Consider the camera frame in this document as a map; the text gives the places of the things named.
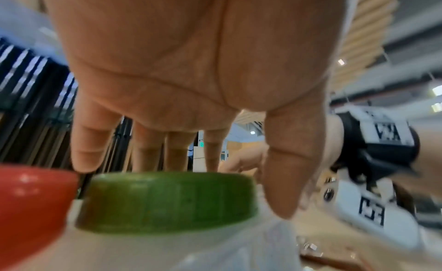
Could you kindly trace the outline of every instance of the slatted wall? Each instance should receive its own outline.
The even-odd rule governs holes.
[[[72,170],[77,88],[68,67],[0,38],[0,162]],[[131,171],[131,132],[132,120],[123,118],[95,173]],[[80,196],[95,173],[81,175]]]

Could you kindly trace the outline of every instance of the palm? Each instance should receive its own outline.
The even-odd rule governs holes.
[[[267,111],[268,200],[294,196],[289,208],[275,209],[293,211],[293,189],[301,191],[322,152],[325,83],[344,0],[46,2],[80,84],[78,170],[101,163],[126,115],[136,122],[136,170],[154,168],[164,140],[166,168],[182,170],[195,132],[205,130],[215,171],[238,112]]]

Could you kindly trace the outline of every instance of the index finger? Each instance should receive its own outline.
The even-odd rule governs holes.
[[[265,143],[258,146],[240,149],[238,152],[229,156],[218,168],[222,173],[237,173],[260,167],[263,156],[268,150]]]

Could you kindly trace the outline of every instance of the green bottle cap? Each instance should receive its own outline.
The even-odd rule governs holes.
[[[255,183],[243,175],[111,173],[92,179],[76,226],[100,233],[179,232],[240,222],[257,211]]]

